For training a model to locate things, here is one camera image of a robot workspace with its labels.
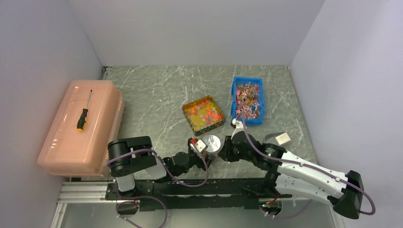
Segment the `metal scoop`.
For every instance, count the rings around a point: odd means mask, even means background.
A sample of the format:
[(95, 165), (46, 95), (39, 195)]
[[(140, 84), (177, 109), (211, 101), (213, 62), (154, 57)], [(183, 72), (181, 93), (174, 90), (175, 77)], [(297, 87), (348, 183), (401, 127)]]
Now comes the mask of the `metal scoop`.
[(287, 132), (271, 133), (265, 136), (264, 143), (271, 143), (277, 146), (284, 146), (291, 142)]

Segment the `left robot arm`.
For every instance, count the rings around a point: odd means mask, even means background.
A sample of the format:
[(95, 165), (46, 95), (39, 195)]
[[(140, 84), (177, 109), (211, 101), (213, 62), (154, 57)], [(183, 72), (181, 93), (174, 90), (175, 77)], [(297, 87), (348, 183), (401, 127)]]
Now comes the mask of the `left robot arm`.
[[(161, 158), (153, 149), (149, 136), (133, 137), (111, 141), (107, 145), (109, 161), (107, 166), (117, 184), (118, 194), (129, 200), (136, 195), (134, 174), (146, 171), (154, 182), (175, 181), (185, 187), (200, 187), (207, 182), (209, 165), (215, 158), (208, 151), (205, 141), (197, 138), (188, 139), (188, 151), (178, 152), (172, 157)], [(198, 184), (187, 184), (178, 176), (187, 173), (196, 166), (205, 171), (205, 178)]]

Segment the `clear round lid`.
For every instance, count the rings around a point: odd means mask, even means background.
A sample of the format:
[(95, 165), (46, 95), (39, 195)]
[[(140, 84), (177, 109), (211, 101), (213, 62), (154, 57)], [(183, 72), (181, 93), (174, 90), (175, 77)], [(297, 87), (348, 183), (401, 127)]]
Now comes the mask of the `clear round lid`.
[(217, 153), (221, 149), (221, 141), (216, 135), (206, 135), (202, 141), (206, 144), (205, 151), (208, 153)]

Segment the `clear plastic cup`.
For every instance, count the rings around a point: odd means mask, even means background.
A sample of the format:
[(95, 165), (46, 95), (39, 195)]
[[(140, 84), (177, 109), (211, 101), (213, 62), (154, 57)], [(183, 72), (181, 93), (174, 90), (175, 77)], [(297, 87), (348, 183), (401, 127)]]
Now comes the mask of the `clear plastic cup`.
[(218, 152), (206, 152), (205, 153), (205, 158), (210, 159), (210, 160), (214, 160), (214, 159), (218, 158)]

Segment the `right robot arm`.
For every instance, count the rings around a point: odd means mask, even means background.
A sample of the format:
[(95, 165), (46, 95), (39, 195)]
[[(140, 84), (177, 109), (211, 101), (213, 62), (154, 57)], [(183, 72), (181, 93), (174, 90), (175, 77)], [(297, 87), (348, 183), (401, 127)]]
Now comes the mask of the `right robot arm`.
[(363, 182), (356, 171), (333, 171), (308, 162), (273, 143), (260, 143), (238, 132), (226, 136), (218, 156), (226, 162), (245, 160), (266, 171), (262, 192), (267, 197), (289, 194), (321, 202), (339, 215), (358, 219), (362, 214)]

